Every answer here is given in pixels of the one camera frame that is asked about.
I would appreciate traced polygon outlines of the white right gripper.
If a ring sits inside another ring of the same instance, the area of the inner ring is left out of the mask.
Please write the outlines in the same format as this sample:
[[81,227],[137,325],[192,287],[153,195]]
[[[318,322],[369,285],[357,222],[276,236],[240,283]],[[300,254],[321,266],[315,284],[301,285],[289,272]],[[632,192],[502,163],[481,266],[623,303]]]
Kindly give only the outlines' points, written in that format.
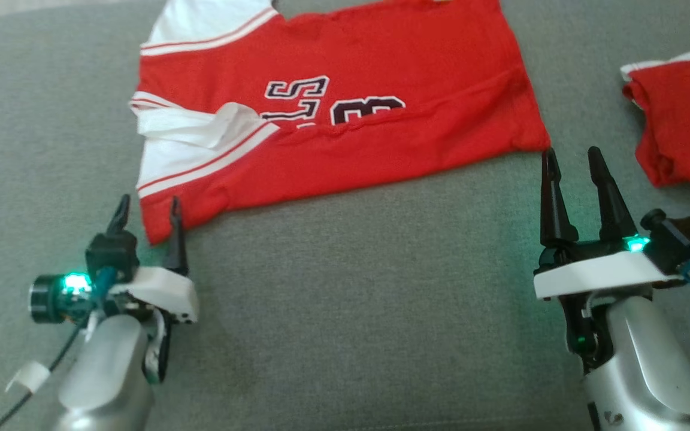
[[630,296],[652,299],[655,289],[682,286],[682,276],[663,273],[641,249],[629,251],[624,238],[638,235],[635,221],[599,147],[587,150],[591,180],[597,188],[603,242],[577,242],[559,187],[561,170],[553,148],[542,153],[540,186],[540,254],[534,271],[537,298],[559,301],[563,310],[567,350],[580,358],[583,373],[610,360],[613,346],[605,307],[594,300],[620,301]]

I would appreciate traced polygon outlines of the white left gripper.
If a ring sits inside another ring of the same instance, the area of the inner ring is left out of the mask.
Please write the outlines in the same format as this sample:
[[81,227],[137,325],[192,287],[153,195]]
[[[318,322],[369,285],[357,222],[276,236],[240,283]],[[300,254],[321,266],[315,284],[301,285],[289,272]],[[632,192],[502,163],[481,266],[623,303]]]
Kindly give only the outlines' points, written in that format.
[[[121,196],[105,234],[118,235],[126,228],[131,210],[131,196]],[[183,208],[173,197],[169,221],[171,232],[162,267],[141,267],[131,282],[110,289],[110,297],[120,298],[120,310],[140,313],[151,311],[153,324],[148,327],[143,357],[143,372],[150,384],[162,384],[169,367],[173,328],[176,324],[199,321],[199,298],[189,275]]]

